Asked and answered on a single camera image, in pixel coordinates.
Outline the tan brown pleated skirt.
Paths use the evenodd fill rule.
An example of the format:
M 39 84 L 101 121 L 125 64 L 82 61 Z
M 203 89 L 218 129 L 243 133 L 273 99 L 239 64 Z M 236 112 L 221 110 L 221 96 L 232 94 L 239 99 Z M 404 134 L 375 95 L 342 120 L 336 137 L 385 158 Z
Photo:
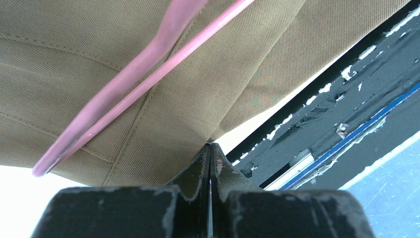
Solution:
M 53 172 L 163 185 L 273 107 L 406 0 L 257 0 Z M 155 35 L 167 0 L 3 0 L 0 163 L 30 168 Z

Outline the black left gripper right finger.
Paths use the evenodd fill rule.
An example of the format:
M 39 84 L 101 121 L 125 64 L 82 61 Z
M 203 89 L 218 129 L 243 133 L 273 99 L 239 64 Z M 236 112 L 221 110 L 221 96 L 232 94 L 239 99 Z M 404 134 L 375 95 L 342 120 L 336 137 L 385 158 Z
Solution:
M 372 238 L 364 209 L 340 190 L 265 191 L 210 146 L 216 238 Z

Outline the pink thin hanger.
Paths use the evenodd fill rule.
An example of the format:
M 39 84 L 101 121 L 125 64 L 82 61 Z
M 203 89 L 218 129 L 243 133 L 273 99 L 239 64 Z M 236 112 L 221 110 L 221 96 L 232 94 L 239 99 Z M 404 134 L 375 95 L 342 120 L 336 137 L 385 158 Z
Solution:
M 142 80 L 141 78 L 171 50 L 189 22 L 207 4 L 206 0 L 171 1 L 153 39 L 84 106 L 35 164 L 32 175 L 42 177 L 69 158 L 251 3 L 252 0 L 235 1 Z

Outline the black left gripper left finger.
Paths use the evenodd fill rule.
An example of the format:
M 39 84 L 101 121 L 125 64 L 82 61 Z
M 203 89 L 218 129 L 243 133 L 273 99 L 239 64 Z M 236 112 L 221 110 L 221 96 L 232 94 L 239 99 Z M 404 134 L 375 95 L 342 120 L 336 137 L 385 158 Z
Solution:
M 164 186 L 70 187 L 46 206 L 34 238 L 205 238 L 210 145 Z

